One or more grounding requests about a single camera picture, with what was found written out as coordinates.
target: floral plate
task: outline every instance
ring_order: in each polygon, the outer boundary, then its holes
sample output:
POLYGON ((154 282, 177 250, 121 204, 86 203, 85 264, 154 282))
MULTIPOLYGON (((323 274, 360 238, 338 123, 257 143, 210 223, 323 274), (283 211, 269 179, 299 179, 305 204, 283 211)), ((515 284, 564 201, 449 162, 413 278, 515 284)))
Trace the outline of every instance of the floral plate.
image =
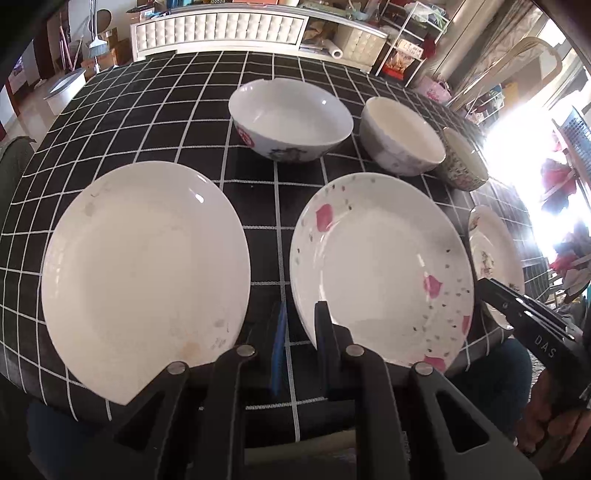
POLYGON ((291 288, 312 343, 314 305, 397 365, 449 367, 470 328, 473 277, 445 214, 396 178, 357 173, 319 190, 295 227, 291 288))
MULTIPOLYGON (((494 278, 518 293, 525 293, 521 261, 515 242, 503 220, 489 207, 479 205, 470 212, 468 222, 470 250, 476 278, 494 278)), ((512 328, 505 315, 487 305, 495 321, 512 328)))

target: broom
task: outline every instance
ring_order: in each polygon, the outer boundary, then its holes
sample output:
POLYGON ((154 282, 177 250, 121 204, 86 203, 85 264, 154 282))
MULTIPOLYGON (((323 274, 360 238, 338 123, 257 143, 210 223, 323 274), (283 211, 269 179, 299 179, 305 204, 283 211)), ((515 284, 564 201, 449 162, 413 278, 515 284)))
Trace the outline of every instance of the broom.
POLYGON ((108 53, 109 44, 104 40, 101 40, 99 38, 99 33, 97 32, 98 27, 96 25, 96 0, 90 0, 90 19, 90 26, 92 27, 92 32, 90 33, 94 37, 94 40, 88 45, 88 56, 95 58, 95 72, 99 73, 100 67, 97 57, 108 53))

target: cardboard box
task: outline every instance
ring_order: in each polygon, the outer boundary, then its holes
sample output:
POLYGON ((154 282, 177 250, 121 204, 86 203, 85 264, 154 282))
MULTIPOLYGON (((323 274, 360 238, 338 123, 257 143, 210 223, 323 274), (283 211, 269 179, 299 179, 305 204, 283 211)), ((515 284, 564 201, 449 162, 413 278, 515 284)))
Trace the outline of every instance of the cardboard box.
POLYGON ((154 12, 154 7, 143 5, 142 7, 135 7, 127 10, 126 14, 129 24, 131 25, 148 20, 152 15, 154 15, 154 12))
MULTIPOLYGON (((109 67, 112 67, 113 65, 115 65, 115 61, 113 59, 113 55, 111 52, 107 52, 107 53, 101 55, 100 57, 97 57, 96 59, 99 62, 99 67, 101 70, 106 70, 109 67)), ((92 76, 95 75, 95 60, 94 59, 84 60, 82 62, 82 68, 85 69, 84 77, 86 78, 86 80, 88 80, 89 78, 91 78, 92 76)))
POLYGON ((127 64, 131 60, 131 41, 128 38, 121 40, 115 48, 111 49, 111 55, 116 65, 121 67, 127 64))
POLYGON ((99 38, 109 44, 109 49, 115 48, 115 46, 119 43, 119 39, 117 37, 117 27, 113 27, 99 33, 99 38))

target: pink flower pattern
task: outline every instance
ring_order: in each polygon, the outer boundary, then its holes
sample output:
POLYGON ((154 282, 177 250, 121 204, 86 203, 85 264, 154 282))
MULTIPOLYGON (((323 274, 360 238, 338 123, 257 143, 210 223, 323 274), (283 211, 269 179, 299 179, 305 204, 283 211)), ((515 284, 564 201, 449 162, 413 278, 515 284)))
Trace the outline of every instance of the pink flower pattern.
POLYGON ((439 296, 442 285, 443 283, 433 277, 433 275, 429 275, 423 280, 423 288, 429 294, 430 299, 436 299, 439 296))
POLYGON ((325 203, 316 210, 316 228, 319 232, 328 232, 333 219, 333 211, 330 203, 325 203))
POLYGON ((470 328, 470 320, 472 319, 471 315, 464 315, 462 320, 462 333, 465 335, 468 329, 470 328))
POLYGON ((445 360, 443 358, 439 358, 438 356, 427 356, 423 359, 423 362, 426 362, 433 367, 437 368, 441 373, 446 370, 445 360))

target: curtain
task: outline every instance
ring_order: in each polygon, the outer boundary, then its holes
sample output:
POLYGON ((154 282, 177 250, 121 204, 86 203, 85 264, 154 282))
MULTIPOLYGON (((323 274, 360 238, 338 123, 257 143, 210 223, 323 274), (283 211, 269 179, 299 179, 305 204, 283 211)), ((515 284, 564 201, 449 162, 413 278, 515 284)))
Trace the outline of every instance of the curtain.
POLYGON ((515 0, 486 43, 474 66, 459 83, 456 92, 459 93, 470 86, 497 61, 503 58, 510 49, 529 33, 541 15, 542 12, 531 0, 515 0))

